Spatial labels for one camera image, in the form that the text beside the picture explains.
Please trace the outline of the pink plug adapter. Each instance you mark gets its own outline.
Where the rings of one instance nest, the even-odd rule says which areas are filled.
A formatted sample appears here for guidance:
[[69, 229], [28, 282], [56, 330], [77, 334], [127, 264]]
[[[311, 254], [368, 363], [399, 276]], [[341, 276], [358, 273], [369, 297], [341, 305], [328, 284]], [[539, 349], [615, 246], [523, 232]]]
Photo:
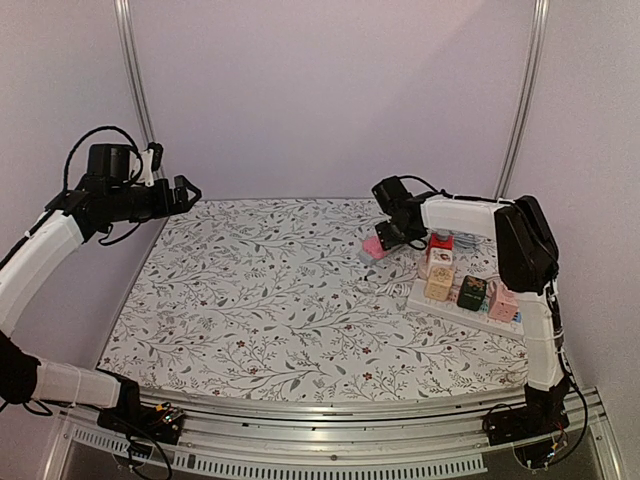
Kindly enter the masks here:
[[367, 238], [362, 242], [363, 252], [369, 257], [379, 260], [386, 256], [386, 252], [377, 236]]

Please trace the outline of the grey blue power strip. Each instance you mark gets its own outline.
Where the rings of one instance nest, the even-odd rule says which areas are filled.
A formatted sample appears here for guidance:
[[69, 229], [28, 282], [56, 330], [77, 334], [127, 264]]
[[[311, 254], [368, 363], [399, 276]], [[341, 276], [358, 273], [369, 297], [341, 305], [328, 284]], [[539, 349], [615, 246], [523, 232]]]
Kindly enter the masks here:
[[[395, 251], [397, 251], [397, 248], [390, 249], [390, 250], [385, 250], [386, 256], [384, 258], [390, 256]], [[382, 259], [379, 259], [379, 260], [375, 260], [375, 259], [369, 257], [366, 253], [364, 253], [362, 248], [361, 248], [360, 252], [358, 253], [357, 258], [363, 265], [368, 266], [368, 267], [373, 266], [376, 263], [378, 263], [380, 260], [384, 259], [384, 258], [382, 258]]]

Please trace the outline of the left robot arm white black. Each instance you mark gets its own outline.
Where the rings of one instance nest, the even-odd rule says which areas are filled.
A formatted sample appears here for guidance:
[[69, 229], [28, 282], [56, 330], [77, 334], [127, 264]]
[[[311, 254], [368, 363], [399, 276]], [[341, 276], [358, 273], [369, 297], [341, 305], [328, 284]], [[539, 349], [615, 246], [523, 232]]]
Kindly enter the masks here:
[[114, 245], [109, 235], [118, 222], [134, 229], [151, 220], [189, 212], [202, 192], [185, 176], [157, 178], [163, 147], [140, 150], [119, 127], [106, 125], [84, 134], [115, 132], [123, 144], [98, 143], [88, 149], [85, 173], [76, 186], [63, 182], [35, 224], [1, 261], [1, 398], [6, 404], [33, 401], [86, 405], [108, 410], [128, 434], [148, 426], [136, 382], [114, 374], [56, 363], [22, 351], [11, 339], [18, 320], [35, 294], [65, 260], [95, 234], [100, 244]]

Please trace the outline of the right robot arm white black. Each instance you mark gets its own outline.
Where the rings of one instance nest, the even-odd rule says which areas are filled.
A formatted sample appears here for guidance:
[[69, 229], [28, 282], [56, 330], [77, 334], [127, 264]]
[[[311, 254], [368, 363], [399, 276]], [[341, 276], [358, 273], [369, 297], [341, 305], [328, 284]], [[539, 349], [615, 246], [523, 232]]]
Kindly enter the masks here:
[[485, 199], [429, 186], [419, 195], [388, 177], [372, 193], [388, 219], [376, 225], [385, 250], [423, 240], [429, 233], [460, 232], [493, 240], [499, 278], [515, 294], [528, 351], [527, 387], [554, 392], [569, 385], [561, 350], [564, 331], [557, 300], [559, 251], [538, 200]]

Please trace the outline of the white cube adapter red print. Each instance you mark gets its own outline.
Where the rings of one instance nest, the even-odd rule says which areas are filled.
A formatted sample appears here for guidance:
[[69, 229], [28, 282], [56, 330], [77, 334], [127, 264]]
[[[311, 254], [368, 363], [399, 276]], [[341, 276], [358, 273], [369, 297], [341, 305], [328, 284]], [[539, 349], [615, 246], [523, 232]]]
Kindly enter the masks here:
[[429, 250], [426, 262], [426, 275], [429, 276], [434, 268], [452, 268], [453, 253], [449, 249], [433, 247]]

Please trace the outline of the beige cube adapter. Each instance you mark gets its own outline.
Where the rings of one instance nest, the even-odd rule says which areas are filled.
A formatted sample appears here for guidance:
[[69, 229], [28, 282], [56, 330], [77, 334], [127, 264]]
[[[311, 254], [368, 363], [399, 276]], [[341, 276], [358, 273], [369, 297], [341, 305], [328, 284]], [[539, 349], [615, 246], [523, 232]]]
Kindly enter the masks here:
[[424, 295], [436, 301], [446, 301], [453, 285], [454, 271], [447, 267], [434, 267], [427, 278]]

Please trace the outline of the white power strip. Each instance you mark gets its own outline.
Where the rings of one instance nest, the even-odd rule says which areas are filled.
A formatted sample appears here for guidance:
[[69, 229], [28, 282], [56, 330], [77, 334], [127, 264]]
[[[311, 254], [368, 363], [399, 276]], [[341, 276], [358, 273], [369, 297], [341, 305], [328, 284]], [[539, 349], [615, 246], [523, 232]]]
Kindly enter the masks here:
[[424, 280], [417, 279], [413, 282], [406, 301], [406, 306], [409, 309], [441, 317], [449, 322], [482, 330], [508, 339], [524, 339], [524, 330], [519, 321], [511, 321], [510, 323], [501, 322], [491, 319], [485, 312], [474, 312], [463, 309], [459, 307], [455, 301], [446, 300], [441, 302], [427, 298], [424, 296], [425, 287], [426, 282]]

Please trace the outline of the dark green cube adapter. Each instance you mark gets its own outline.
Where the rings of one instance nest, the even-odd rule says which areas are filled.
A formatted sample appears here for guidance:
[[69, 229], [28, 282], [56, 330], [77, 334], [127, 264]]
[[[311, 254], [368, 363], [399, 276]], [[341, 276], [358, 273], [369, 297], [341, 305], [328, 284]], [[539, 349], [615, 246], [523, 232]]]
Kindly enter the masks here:
[[487, 286], [485, 279], [466, 275], [458, 292], [457, 306], [469, 311], [479, 311], [486, 297]]

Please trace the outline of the floral patterned table mat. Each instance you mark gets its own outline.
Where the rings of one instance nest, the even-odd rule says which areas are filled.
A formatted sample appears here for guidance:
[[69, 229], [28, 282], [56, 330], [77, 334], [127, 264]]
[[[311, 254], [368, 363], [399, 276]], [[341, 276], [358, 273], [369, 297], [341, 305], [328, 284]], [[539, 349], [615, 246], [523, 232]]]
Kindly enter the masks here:
[[102, 368], [252, 400], [419, 400], [524, 385], [525, 345], [406, 306], [425, 255], [357, 258], [372, 200], [208, 201], [169, 220]]

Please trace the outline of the pink cube adapter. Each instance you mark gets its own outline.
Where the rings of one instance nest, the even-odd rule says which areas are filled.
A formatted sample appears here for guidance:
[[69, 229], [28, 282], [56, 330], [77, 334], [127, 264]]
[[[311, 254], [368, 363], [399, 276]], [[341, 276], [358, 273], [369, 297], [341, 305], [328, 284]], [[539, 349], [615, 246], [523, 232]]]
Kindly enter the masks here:
[[510, 323], [518, 312], [518, 302], [514, 292], [502, 283], [496, 283], [489, 301], [488, 316], [496, 321]]

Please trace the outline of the left aluminium frame post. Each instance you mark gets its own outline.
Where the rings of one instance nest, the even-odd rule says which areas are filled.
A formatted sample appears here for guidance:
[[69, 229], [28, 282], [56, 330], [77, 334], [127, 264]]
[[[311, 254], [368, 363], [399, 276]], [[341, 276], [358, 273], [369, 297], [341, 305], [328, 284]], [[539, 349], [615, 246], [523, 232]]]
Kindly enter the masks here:
[[125, 74], [129, 84], [134, 112], [143, 142], [147, 144], [155, 141], [155, 133], [138, 59], [131, 6], [127, 0], [114, 0], [113, 3]]

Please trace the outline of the aluminium frame post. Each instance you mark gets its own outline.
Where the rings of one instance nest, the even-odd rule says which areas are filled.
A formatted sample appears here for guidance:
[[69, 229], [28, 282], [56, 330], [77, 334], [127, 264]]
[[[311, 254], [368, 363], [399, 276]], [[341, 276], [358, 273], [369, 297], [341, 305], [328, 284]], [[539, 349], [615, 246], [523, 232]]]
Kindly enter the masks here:
[[515, 171], [525, 135], [529, 112], [533, 103], [536, 81], [544, 50], [549, 7], [549, 0], [536, 0], [533, 4], [533, 16], [524, 76], [518, 96], [514, 122], [507, 142], [504, 160], [493, 191], [493, 197], [495, 199], [507, 197], [512, 176]]
[[131, 6], [127, 0], [114, 0], [113, 3], [125, 74], [129, 84], [134, 112], [143, 142], [147, 144], [155, 141], [155, 133], [138, 59]]

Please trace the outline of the right aluminium frame post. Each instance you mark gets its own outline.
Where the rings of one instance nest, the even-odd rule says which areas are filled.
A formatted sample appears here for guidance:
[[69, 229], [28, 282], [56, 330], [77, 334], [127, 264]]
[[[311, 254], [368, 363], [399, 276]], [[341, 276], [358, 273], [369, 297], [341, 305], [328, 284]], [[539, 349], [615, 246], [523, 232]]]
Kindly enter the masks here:
[[533, 4], [533, 16], [524, 76], [518, 96], [514, 122], [507, 142], [504, 160], [493, 191], [493, 197], [495, 199], [507, 197], [512, 176], [515, 171], [525, 135], [529, 112], [533, 103], [536, 81], [544, 50], [549, 7], [549, 0], [536, 0]]

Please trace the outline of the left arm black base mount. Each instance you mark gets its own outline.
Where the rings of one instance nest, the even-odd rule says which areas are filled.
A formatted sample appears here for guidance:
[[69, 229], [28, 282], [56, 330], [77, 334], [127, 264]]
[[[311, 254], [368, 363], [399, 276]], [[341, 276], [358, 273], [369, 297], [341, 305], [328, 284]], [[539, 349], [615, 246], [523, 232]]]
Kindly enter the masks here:
[[125, 435], [177, 445], [185, 418], [182, 408], [168, 402], [153, 407], [124, 405], [102, 410], [97, 425]]

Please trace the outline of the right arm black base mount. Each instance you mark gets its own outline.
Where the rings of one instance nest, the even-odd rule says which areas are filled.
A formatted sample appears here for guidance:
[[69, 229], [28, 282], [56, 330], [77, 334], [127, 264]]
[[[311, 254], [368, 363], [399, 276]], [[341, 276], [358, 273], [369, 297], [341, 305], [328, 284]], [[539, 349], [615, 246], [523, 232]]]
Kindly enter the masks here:
[[551, 434], [569, 425], [569, 418], [563, 407], [545, 415], [538, 407], [512, 407], [499, 403], [482, 418], [482, 430], [491, 446]]

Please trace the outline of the aluminium front rail base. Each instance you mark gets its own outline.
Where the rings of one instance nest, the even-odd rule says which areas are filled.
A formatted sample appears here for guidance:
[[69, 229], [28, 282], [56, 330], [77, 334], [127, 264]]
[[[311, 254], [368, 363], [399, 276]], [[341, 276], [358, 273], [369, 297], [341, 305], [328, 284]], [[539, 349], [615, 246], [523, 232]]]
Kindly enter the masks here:
[[491, 445], [483, 416], [520, 407], [520, 389], [370, 403], [268, 402], [146, 389], [144, 402], [185, 410], [174, 445], [140, 458], [147, 474], [220, 479], [622, 479], [599, 393], [570, 394], [571, 445], [562, 462], [522, 466], [513, 444]]

